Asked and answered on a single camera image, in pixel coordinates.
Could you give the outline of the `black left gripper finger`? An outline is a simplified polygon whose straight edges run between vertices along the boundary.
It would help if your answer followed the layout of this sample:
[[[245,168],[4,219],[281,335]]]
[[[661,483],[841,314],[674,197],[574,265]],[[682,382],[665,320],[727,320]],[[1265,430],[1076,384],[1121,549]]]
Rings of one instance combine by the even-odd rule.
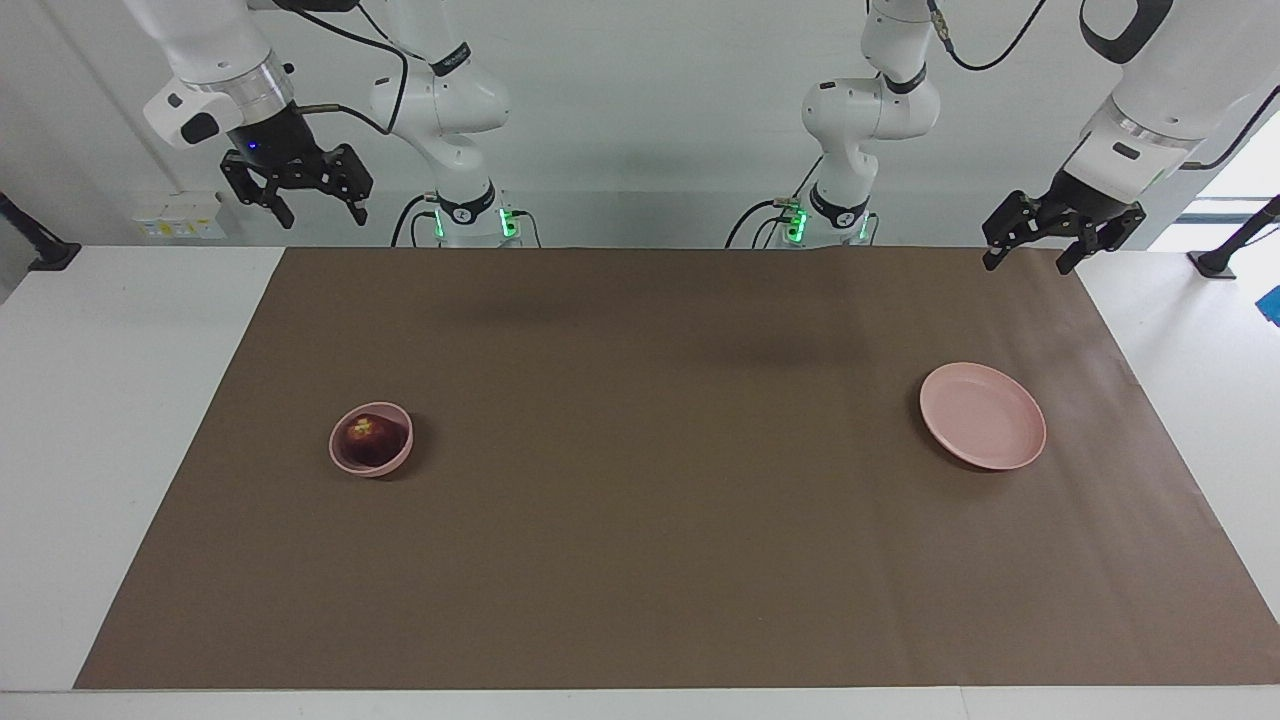
[[[1084,260],[1100,252],[1117,251],[1144,220],[1143,208],[1126,208],[1107,220],[1089,219],[1071,213],[1060,232],[1062,237],[1071,237],[1073,242],[1057,259],[1059,274],[1070,275]]]
[[[986,270],[995,272],[1014,249],[1041,238],[1039,209],[1038,199],[1015,190],[989,214],[982,223],[987,245],[982,258]]]

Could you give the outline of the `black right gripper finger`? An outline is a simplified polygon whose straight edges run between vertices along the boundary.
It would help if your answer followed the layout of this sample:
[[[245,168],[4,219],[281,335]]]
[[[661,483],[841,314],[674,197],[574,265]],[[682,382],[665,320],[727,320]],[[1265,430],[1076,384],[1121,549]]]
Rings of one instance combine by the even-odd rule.
[[[271,176],[266,184],[260,184],[252,169],[242,155],[224,155],[221,159],[221,173],[236,197],[246,206],[269,211],[283,229],[291,229],[294,214],[279,196],[276,177]]]
[[[366,225],[366,202],[372,192],[374,178],[349,145],[339,145],[325,152],[325,193],[342,201],[356,225]]]

